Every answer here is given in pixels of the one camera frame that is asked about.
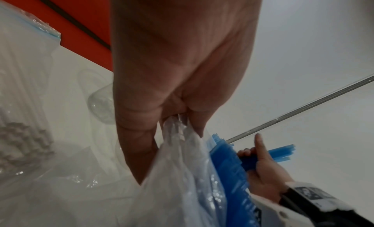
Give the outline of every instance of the red panel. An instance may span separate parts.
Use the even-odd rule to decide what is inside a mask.
[[[50,0],[110,44],[109,0]]]
[[[112,70],[111,52],[39,0],[4,0],[34,14],[61,32],[61,45]]]

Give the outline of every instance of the hand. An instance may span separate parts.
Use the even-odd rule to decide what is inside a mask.
[[[262,0],[111,0],[113,96],[126,163],[141,183],[156,125],[187,114],[205,124],[238,86]]]
[[[254,147],[238,151],[238,156],[250,156],[257,154],[258,162],[256,170],[248,171],[249,191],[255,195],[264,197],[273,202],[279,203],[280,194],[287,191],[286,182],[293,179],[288,172],[273,160],[266,150],[262,136],[256,134],[254,137]]]

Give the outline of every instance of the white tag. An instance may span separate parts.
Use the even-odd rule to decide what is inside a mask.
[[[302,182],[288,182],[286,183],[286,185],[300,194],[300,196],[311,202],[322,212],[330,212],[334,210],[354,210],[354,208],[350,205],[339,199],[336,199],[322,189],[317,188],[313,184]]]

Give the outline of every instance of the gray metal rod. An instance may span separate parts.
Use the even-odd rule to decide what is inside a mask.
[[[311,102],[311,103],[309,103],[307,105],[304,105],[304,106],[302,106],[302,107],[300,107],[298,109],[295,109],[295,110],[293,110],[293,111],[291,111],[289,113],[286,113],[286,114],[284,114],[284,115],[282,115],[282,116],[280,116],[280,117],[278,117],[276,119],[273,119],[273,120],[271,120],[269,122],[266,122],[266,123],[264,123],[264,124],[262,124],[262,125],[260,125],[258,127],[252,128],[251,130],[249,130],[247,132],[244,132],[244,133],[239,134],[239,135],[237,135],[237,136],[235,136],[233,138],[230,138],[229,140],[226,140],[226,142],[227,143],[233,143],[233,142],[235,142],[235,141],[237,141],[239,139],[242,139],[242,138],[244,138],[246,136],[249,136],[249,135],[251,135],[253,133],[257,133],[258,131],[261,131],[261,130],[267,128],[267,127],[270,127],[270,126],[272,126],[274,124],[277,124],[277,123],[279,123],[279,122],[281,122],[283,120],[286,120],[286,119],[288,119],[290,117],[293,117],[293,116],[295,116],[295,115],[297,115],[299,113],[302,113],[302,112],[304,112],[306,110],[309,110],[309,109],[311,109],[313,107],[316,107],[316,106],[318,106],[320,104],[323,104],[323,103],[325,103],[325,102],[327,102],[329,100],[332,100],[332,99],[334,99],[334,98],[336,98],[338,96],[341,96],[341,95],[343,95],[345,93],[348,93],[348,92],[350,92],[350,91],[352,91],[354,89],[362,87],[362,86],[364,86],[364,85],[366,85],[366,84],[368,84],[368,83],[370,83],[372,81],[374,81],[374,76],[371,76],[371,77],[368,77],[368,78],[366,78],[366,79],[364,79],[362,81],[356,82],[356,83],[352,84],[351,86],[345,87],[345,88],[343,88],[343,89],[341,89],[341,90],[339,90],[337,92],[334,92],[334,93],[332,93],[330,95],[322,97],[321,99],[313,101],[313,102]]]

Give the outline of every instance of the transparent glass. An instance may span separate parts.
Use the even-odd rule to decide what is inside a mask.
[[[115,124],[113,84],[109,84],[94,93],[87,100],[91,113],[105,124]]]

